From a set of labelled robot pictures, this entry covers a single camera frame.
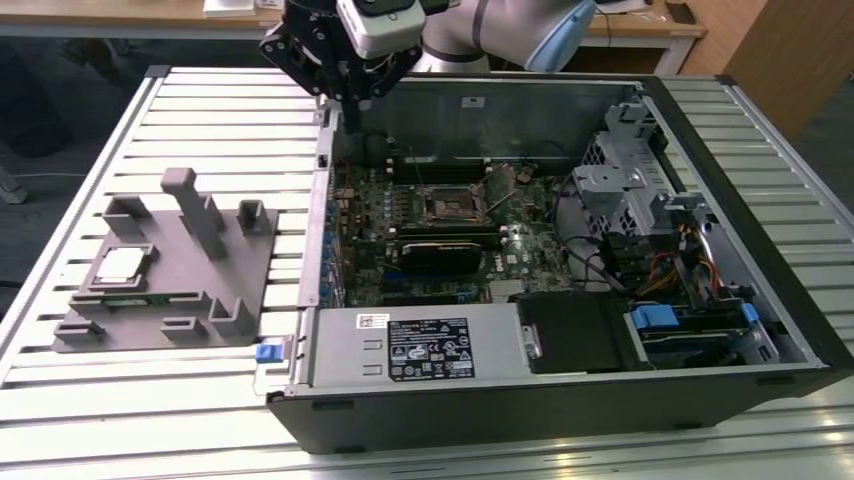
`metal workbench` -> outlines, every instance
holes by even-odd
[[[851,214],[736,87],[707,78],[665,85],[854,346]],[[250,194],[281,211],[261,336],[293,330],[313,110],[315,100],[272,69],[173,68],[145,78],[0,324],[0,477],[854,477],[854,379],[711,429],[311,456],[253,393],[252,347],[53,353],[53,328],[106,232],[97,214],[108,196],[136,193],[149,209],[173,208],[156,192],[174,166],[196,170],[197,189],[220,208]],[[668,153],[689,188],[687,166]]]

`warning label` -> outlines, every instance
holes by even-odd
[[[467,319],[387,323],[388,377],[395,382],[475,376]]]

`wooden desk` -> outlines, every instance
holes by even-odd
[[[0,36],[260,40],[278,21],[274,10],[250,17],[204,18],[202,0],[2,0]],[[664,15],[663,0],[647,15],[593,20],[583,46],[664,50],[655,73],[675,74],[693,41],[705,34]]]

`blue latch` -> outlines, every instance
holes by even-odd
[[[284,362],[284,345],[260,344],[254,350],[256,363]]]
[[[756,312],[756,307],[752,306],[752,303],[742,303],[742,313],[747,323],[751,325],[759,321],[759,312]]]
[[[669,305],[640,305],[631,311],[635,328],[677,327],[676,312]]]

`floor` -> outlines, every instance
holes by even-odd
[[[6,39],[52,97],[73,143],[58,153],[22,159],[0,144],[0,165],[10,173],[32,175],[18,179],[29,190],[24,205],[0,204],[0,281],[24,281],[62,216],[106,137],[121,116],[146,66],[265,66],[253,42],[133,41],[128,56],[117,59],[121,78],[106,82],[89,67],[78,67],[57,54],[58,41]],[[848,208],[854,160],[854,82],[846,82],[795,143]],[[0,313],[8,309],[14,290],[0,287]]]

